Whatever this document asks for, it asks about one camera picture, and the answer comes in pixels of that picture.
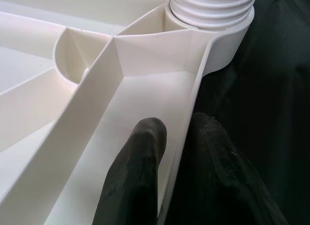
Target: plastic divider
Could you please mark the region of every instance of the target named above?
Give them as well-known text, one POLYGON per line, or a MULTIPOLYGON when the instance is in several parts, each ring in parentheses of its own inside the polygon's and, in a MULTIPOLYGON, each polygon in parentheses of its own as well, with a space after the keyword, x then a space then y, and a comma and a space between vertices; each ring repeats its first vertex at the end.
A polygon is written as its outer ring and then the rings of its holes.
POLYGON ((166 13, 166 5, 162 4, 130 24, 118 35, 142 35, 183 29, 186 28, 170 19, 166 13))
POLYGON ((48 216, 123 78, 114 41, 106 48, 0 204, 1 224, 41 225, 48 216))
MULTIPOLYGON (((191 30, 113 38, 124 76, 45 225, 92 223, 102 185, 113 159, 135 124, 146 117, 160 118, 168 131, 166 151, 158 169, 160 211, 176 151, 182 152, 180 139, 183 139, 182 133, 187 129, 189 111, 192 110, 192 102, 201 80, 204 63, 200 64, 200 61, 205 52, 202 46, 206 45, 201 44, 199 48, 195 43, 187 45, 178 42, 177 47, 171 50, 167 40, 173 36, 183 37, 189 43, 199 41, 191 30), (171 51, 174 52, 174 58, 167 61, 166 56, 172 55, 171 51), (189 53, 196 55, 196 58, 192 58, 189 53)), ((110 67, 118 72, 118 67, 110 67)), ((88 131, 80 131, 79 137, 84 136, 81 132, 88 131)))
POLYGON ((66 81, 78 84, 111 38, 109 35, 67 28, 57 40, 53 52, 57 71, 66 81))
POLYGON ((52 59, 56 40, 64 26, 0 12, 0 45, 52 59))
POLYGON ((0 151, 54 120, 71 94, 55 68, 0 94, 0 151))

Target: plastic compartment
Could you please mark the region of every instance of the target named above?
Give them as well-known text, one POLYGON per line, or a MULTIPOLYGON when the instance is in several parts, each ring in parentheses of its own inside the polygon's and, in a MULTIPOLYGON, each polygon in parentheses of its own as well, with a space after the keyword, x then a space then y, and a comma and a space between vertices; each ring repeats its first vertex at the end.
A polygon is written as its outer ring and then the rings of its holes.
POLYGON ((145 117, 160 118, 168 130, 160 206, 204 67, 199 68, 208 40, 194 34, 114 37, 2 202, 3 224, 43 224, 48 215, 46 224, 91 224, 109 166, 145 117))
POLYGON ((60 74, 53 57, 68 66, 82 60, 90 67, 111 37, 6 13, 0 14, 0 21, 2 201, 77 87, 60 74), (61 39, 67 33, 74 36, 70 45, 61 39), (78 48, 87 53, 80 54, 78 48))
POLYGON ((152 34, 182 29, 185 27, 172 21, 167 14, 167 5, 162 4, 130 24, 119 35, 152 34))
POLYGON ((165 0, 0 0, 2 11, 116 35, 165 0))

